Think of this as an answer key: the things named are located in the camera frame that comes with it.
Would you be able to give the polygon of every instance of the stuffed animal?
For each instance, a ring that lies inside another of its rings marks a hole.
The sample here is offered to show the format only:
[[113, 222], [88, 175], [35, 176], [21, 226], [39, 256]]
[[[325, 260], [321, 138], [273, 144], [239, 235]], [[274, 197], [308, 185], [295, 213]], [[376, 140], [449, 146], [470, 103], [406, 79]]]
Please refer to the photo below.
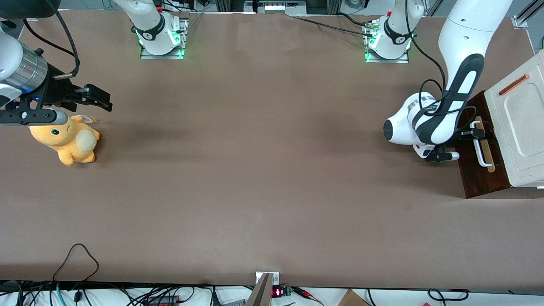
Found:
[[72, 116], [63, 125], [32, 125], [28, 128], [37, 141], [57, 151], [60, 161], [68, 167], [73, 162], [95, 161], [93, 152], [100, 133], [82, 123], [83, 116]]

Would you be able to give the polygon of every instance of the brown table surface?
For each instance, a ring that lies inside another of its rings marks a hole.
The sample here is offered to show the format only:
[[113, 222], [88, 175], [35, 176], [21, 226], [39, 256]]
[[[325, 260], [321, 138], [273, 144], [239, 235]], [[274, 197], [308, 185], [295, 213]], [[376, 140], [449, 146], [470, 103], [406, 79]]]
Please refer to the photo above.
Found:
[[[113, 112], [79, 107], [103, 139], [95, 163], [72, 168], [26, 127], [0, 128], [1, 279], [50, 279], [82, 242], [100, 262], [92, 280], [251, 284], [269, 270], [305, 286], [544, 287], [542, 199], [462, 199], [457, 163], [383, 137], [384, 120], [439, 78], [417, 50], [410, 64], [367, 64], [355, 35], [210, 14], [184, 60], [140, 60], [124, 13], [62, 14], [81, 57], [73, 82], [110, 92]], [[438, 59], [443, 22], [417, 31]], [[69, 48], [54, 17], [35, 29]], [[22, 41], [73, 68], [27, 31]], [[531, 56], [505, 20], [475, 93]], [[59, 278], [92, 269], [78, 249]]]

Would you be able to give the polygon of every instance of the plush toy tag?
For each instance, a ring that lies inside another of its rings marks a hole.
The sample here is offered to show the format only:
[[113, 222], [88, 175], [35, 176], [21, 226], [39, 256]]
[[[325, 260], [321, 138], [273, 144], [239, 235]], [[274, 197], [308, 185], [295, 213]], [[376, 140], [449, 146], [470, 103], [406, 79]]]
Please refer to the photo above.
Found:
[[83, 118], [83, 120], [81, 120], [81, 123], [95, 123], [96, 122], [96, 119], [93, 117], [89, 117], [87, 115], [78, 115], [78, 116]]

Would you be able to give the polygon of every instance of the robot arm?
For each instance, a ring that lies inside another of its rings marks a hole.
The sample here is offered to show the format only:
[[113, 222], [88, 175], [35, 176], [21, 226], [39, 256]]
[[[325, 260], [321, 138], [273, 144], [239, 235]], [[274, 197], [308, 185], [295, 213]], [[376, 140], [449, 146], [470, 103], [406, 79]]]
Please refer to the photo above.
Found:
[[159, 13], [153, 0], [114, 0], [130, 17], [140, 43], [152, 55], [164, 55], [181, 43], [180, 18]]
[[[407, 17], [410, 29], [406, 24], [406, 7], [408, 8]], [[386, 59], [401, 57], [410, 43], [410, 31], [416, 27], [423, 13], [422, 0], [396, 0], [391, 14], [378, 19], [380, 30], [376, 34], [374, 42], [368, 47]]]
[[[459, 117], [484, 68], [487, 46], [506, 15], [512, 0], [458, 0], [438, 40], [448, 72], [440, 100], [429, 93], [410, 96], [384, 124], [384, 135], [393, 143], [413, 145], [421, 158], [454, 135]], [[450, 152], [447, 160], [459, 155]]]
[[[159, 13], [153, 0], [115, 1], [130, 17], [140, 43], [150, 54], [167, 54], [181, 43], [179, 17]], [[6, 20], [50, 17], [59, 4], [60, 0], [7, 0], [2, 3], [0, 17]], [[74, 112], [79, 103], [112, 110], [108, 93], [92, 84], [84, 88], [73, 85], [68, 79], [71, 76], [47, 63], [42, 53], [43, 50], [32, 50], [0, 29], [0, 107], [4, 108], [0, 109], [0, 124], [66, 122], [64, 112], [43, 106], [55, 105]], [[32, 101], [38, 103], [35, 109], [30, 108]]]

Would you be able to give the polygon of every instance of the wooden stand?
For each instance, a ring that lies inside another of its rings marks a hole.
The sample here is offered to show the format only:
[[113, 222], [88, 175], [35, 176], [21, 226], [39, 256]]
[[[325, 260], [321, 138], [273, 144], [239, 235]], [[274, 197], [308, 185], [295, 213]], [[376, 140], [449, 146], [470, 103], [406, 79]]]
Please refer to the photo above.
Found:
[[[482, 118], [486, 133], [493, 132], [493, 123], [491, 122], [484, 92], [481, 91], [470, 99], [467, 105], [476, 106], [478, 109], [477, 115]], [[460, 125], [464, 125], [471, 118], [471, 112], [472, 110], [469, 109], [461, 114]], [[510, 186], [510, 181], [504, 167], [503, 156], [500, 153], [499, 144], [496, 139], [489, 139], [489, 148], [495, 165], [494, 172], [489, 172], [487, 168], [480, 166], [474, 151], [474, 144], [471, 141], [455, 143], [455, 150], [461, 155], [458, 163], [467, 199], [482, 195], [485, 195], [485, 198], [544, 197], [544, 192], [536, 188], [515, 188]]]

